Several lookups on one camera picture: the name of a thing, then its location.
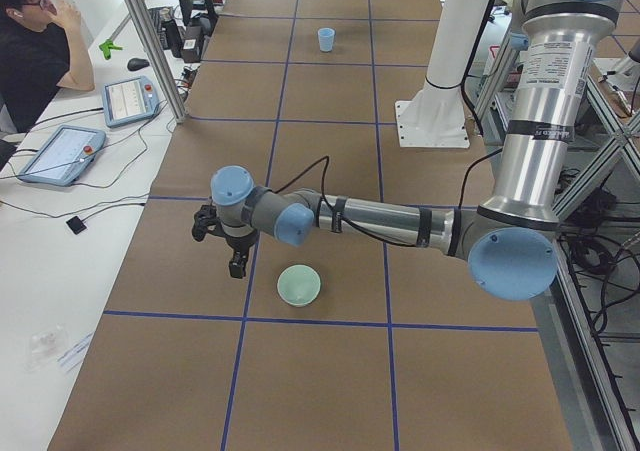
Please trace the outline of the light blue plastic cup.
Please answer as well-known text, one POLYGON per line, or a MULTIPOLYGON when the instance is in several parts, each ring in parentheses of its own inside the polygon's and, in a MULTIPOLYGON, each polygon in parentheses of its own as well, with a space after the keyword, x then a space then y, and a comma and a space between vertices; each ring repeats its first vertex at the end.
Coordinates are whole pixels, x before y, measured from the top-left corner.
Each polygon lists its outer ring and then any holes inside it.
POLYGON ((333 50, 335 41, 335 30, 333 28, 324 27, 317 31, 319 50, 323 53, 329 53, 333 50))

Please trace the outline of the mint green bowl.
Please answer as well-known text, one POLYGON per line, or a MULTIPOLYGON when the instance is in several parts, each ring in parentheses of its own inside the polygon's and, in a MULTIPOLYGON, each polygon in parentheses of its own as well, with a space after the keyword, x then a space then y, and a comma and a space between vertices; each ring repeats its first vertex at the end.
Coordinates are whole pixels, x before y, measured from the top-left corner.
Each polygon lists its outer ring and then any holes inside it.
POLYGON ((321 279, 318 272, 310 266, 297 264, 281 272, 277 280, 279 297, 294 307, 303 307, 312 303, 319 295, 321 279))

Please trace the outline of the black water bottle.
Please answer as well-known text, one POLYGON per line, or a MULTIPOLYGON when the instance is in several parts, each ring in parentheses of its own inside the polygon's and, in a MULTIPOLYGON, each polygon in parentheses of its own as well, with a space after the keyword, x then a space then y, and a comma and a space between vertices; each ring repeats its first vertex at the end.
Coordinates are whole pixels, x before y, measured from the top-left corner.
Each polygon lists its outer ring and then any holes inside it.
POLYGON ((172 55, 180 59, 182 56, 183 41, 177 23, 173 18, 169 18, 163 21, 163 27, 172 55))

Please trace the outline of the black box with label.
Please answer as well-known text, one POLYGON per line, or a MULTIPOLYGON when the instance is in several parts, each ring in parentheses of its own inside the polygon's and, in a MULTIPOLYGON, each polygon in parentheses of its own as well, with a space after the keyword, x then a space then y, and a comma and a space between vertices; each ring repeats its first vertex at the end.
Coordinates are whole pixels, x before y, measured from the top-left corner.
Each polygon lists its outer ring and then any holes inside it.
POLYGON ((198 63, 201 61, 204 34, 201 26, 188 26, 185 28, 181 57, 185 63, 198 63))

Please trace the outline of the small black square device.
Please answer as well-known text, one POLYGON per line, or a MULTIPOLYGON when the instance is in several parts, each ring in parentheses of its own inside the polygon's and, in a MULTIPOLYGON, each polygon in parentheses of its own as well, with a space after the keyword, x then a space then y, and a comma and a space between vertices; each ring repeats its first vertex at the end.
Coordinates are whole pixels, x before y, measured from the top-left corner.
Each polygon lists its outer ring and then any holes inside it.
POLYGON ((73 216, 72 218, 68 219, 66 221, 66 225, 74 235, 79 235, 87 229, 84 221, 78 216, 73 216))

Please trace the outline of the far blue teach pendant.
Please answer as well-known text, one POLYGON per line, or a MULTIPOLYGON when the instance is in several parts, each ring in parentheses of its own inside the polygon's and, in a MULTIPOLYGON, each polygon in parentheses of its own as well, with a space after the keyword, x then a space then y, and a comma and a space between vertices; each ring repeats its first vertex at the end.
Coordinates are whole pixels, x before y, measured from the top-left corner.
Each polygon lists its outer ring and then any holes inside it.
POLYGON ((106 84, 101 96, 104 120, 109 128, 146 120, 159 112, 157 90, 146 76, 106 84))

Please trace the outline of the blue teach pendant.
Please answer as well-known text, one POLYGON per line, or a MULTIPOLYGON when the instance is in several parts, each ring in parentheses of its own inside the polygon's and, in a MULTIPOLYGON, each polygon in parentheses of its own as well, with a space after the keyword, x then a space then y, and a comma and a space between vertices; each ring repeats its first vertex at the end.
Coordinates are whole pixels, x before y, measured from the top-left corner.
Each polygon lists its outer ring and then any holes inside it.
POLYGON ((16 177, 27 183, 69 186, 84 173, 105 142, 102 130, 62 125, 16 177))
POLYGON ((101 96, 104 120, 109 128, 146 120, 159 112, 157 90, 146 76, 106 84, 101 96))

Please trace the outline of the near blue teach pendant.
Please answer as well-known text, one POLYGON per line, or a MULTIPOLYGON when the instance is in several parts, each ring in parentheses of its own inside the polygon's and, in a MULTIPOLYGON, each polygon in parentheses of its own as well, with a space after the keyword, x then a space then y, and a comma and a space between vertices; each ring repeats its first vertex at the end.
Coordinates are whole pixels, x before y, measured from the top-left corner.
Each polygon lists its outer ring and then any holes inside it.
POLYGON ((62 125, 16 177, 27 183, 69 186, 84 173, 105 142, 102 130, 62 125))

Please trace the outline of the black computer mouse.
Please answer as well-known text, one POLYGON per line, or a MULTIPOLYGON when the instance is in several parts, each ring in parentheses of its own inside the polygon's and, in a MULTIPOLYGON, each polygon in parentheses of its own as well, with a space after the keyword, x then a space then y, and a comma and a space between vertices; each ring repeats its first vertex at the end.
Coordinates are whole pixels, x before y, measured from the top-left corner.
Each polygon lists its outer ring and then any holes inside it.
POLYGON ((131 72, 139 71, 150 65, 149 61, 143 58, 131 58, 127 62, 127 69, 131 72))

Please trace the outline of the clear plastic bag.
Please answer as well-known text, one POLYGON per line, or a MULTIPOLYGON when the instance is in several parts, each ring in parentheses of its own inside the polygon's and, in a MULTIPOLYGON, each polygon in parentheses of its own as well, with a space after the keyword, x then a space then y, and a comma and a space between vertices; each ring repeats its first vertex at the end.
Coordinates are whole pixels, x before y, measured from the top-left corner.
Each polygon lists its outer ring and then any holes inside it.
POLYGON ((25 369, 34 372, 56 360, 66 350, 67 343, 66 329, 60 324, 33 334, 27 342, 25 369))

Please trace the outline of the green plastic clamp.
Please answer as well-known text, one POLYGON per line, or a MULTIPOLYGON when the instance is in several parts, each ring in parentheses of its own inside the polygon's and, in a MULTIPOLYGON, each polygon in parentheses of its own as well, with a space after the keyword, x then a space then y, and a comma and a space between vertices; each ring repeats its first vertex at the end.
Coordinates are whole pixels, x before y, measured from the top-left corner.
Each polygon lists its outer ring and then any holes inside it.
POLYGON ((99 45, 99 50, 105 60, 110 60, 112 58, 112 53, 114 51, 121 51, 122 47, 115 44, 111 39, 107 39, 99 45))

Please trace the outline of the person in black shirt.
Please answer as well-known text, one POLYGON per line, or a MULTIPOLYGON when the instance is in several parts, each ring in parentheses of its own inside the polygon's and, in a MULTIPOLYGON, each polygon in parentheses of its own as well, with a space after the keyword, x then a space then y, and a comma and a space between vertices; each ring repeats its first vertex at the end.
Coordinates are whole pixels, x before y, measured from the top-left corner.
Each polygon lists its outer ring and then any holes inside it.
POLYGON ((60 89, 92 91, 81 14, 64 0, 1 0, 1 97, 27 133, 60 89))

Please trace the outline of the aluminium frame post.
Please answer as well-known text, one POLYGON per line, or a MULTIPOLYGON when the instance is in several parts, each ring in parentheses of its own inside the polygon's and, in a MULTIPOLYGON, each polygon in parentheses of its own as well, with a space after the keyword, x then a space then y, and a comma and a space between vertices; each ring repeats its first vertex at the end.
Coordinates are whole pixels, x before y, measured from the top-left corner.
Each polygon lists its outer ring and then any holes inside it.
POLYGON ((173 117, 177 124, 182 124, 187 116, 186 108, 152 26, 145 0, 124 0, 124 2, 173 117))

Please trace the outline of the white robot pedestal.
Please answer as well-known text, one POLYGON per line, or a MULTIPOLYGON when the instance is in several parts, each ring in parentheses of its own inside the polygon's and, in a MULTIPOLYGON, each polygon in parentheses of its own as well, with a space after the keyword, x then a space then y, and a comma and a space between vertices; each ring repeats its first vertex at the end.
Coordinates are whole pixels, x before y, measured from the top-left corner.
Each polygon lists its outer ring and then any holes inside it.
POLYGON ((445 0, 424 85, 409 101, 395 103, 403 148, 466 149, 462 98, 467 66, 494 0, 445 0))

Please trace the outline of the aluminium frame rack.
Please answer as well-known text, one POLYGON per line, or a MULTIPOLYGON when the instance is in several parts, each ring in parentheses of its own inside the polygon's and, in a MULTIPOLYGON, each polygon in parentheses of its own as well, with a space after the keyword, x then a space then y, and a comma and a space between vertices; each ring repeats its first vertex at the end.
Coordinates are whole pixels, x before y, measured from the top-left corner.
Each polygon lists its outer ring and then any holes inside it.
POLYGON ((626 57, 595 60, 578 111, 576 141, 561 168, 559 276, 536 312, 555 329, 573 380, 564 396, 580 450, 639 447, 639 113, 634 81, 615 70, 626 57))

